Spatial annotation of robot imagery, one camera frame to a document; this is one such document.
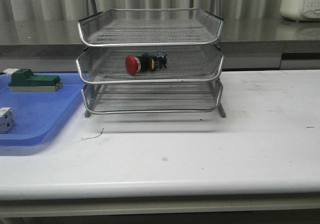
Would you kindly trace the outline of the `green switch module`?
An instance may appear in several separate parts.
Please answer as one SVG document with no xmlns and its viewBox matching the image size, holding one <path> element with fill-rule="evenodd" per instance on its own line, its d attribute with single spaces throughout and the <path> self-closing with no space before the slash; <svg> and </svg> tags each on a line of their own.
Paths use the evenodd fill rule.
<svg viewBox="0 0 320 224">
<path fill-rule="evenodd" d="M 30 69 L 7 68 L 3 71 L 11 77 L 8 86 L 14 92 L 55 92 L 62 87 L 58 75 L 34 74 Z"/>
</svg>

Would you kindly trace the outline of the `red emergency stop button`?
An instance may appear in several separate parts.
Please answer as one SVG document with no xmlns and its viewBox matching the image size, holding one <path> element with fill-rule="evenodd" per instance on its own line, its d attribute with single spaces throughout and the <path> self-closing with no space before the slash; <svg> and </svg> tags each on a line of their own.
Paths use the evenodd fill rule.
<svg viewBox="0 0 320 224">
<path fill-rule="evenodd" d="M 163 52 L 145 52 L 141 56 L 128 55 L 125 68 L 130 75 L 139 72 L 154 72 L 167 67 L 167 54 Z"/>
</svg>

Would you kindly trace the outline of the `white blender appliance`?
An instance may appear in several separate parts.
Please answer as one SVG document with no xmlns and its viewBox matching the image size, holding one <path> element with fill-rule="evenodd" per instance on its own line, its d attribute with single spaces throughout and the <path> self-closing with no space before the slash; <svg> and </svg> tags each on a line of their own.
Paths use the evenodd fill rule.
<svg viewBox="0 0 320 224">
<path fill-rule="evenodd" d="M 281 0 L 280 15 L 294 21 L 320 21 L 320 0 Z"/>
</svg>

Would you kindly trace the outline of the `silver rack frame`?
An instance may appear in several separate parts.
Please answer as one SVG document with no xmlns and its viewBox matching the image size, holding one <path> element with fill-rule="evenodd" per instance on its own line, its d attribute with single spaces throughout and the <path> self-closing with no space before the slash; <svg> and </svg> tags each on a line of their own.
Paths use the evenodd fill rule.
<svg viewBox="0 0 320 224">
<path fill-rule="evenodd" d="M 210 11 L 213 11 L 214 14 L 220 15 L 221 14 L 221 1 L 222 0 L 211 0 Z M 84 14 L 85 14 L 85 16 L 89 15 L 89 2 L 91 3 L 93 14 L 96 14 L 98 12 L 96 0 L 84 0 Z M 218 108 L 219 115 L 222 118 L 225 118 L 227 115 L 223 109 L 221 102 L 219 102 L 219 105 L 217 106 L 217 108 Z"/>
</svg>

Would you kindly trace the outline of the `grey back counter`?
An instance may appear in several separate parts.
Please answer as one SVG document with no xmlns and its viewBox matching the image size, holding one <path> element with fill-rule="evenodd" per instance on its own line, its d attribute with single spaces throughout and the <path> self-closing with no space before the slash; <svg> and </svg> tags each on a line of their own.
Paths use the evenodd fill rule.
<svg viewBox="0 0 320 224">
<path fill-rule="evenodd" d="M 75 72 L 84 45 L 76 21 L 2 21 L 0 68 Z M 224 70 L 319 69 L 318 22 L 226 19 L 220 47 Z"/>
</svg>

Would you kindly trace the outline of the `blue plastic tray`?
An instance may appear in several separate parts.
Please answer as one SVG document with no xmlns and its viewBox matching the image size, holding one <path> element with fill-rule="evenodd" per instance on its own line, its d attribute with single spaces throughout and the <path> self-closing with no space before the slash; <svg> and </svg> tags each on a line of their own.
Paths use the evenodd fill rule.
<svg viewBox="0 0 320 224">
<path fill-rule="evenodd" d="M 55 136 L 82 104 L 84 83 L 76 73 L 61 72 L 62 88 L 55 92 L 11 92 L 10 77 L 0 76 L 0 106 L 10 107 L 13 127 L 0 135 L 0 146 L 34 146 Z"/>
</svg>

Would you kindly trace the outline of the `white grey terminal block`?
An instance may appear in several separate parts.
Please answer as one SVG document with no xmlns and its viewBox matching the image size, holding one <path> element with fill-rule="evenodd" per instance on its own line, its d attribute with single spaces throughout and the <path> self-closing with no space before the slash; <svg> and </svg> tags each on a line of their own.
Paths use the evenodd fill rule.
<svg viewBox="0 0 320 224">
<path fill-rule="evenodd" d="M 12 109 L 10 107 L 3 107 L 0 109 L 0 133 L 7 133 L 14 125 Z"/>
</svg>

